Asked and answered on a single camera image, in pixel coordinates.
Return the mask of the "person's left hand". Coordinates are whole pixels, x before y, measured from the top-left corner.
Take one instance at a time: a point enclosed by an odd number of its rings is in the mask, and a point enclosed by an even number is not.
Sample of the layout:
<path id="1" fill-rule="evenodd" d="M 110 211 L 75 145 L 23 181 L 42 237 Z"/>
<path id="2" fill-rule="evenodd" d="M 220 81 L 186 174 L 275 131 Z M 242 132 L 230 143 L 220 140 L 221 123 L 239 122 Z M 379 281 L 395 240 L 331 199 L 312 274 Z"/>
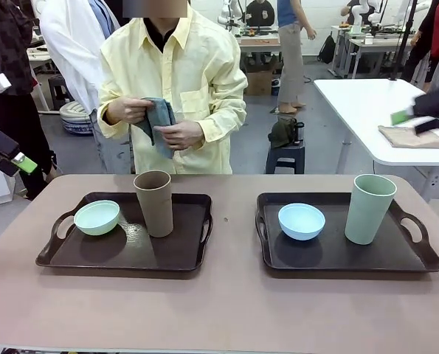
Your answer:
<path id="1" fill-rule="evenodd" d="M 170 126 L 155 126 L 171 150 L 186 150 L 204 140 L 204 132 L 197 122 L 183 121 Z"/>

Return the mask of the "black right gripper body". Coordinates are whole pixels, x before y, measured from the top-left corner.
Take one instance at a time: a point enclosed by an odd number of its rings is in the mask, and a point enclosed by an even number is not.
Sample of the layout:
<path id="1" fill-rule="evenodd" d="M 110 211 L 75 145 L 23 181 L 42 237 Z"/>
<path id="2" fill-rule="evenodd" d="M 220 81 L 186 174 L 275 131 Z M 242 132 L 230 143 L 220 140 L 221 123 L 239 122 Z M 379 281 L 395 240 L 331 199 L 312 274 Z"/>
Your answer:
<path id="1" fill-rule="evenodd" d="M 416 117 L 439 118 L 439 88 L 416 97 L 412 111 Z"/>

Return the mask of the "person's right hand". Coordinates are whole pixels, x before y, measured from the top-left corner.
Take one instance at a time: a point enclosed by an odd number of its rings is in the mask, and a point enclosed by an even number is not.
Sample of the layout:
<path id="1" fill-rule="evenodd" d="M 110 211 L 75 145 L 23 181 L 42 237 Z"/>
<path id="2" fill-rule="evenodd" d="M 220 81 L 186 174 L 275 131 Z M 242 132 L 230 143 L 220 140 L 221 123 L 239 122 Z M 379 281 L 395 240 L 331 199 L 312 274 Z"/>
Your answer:
<path id="1" fill-rule="evenodd" d="M 118 97 L 109 103 L 106 111 L 106 121 L 110 125 L 119 122 L 137 124 L 145 119 L 146 111 L 153 107 L 150 100 L 131 97 Z"/>

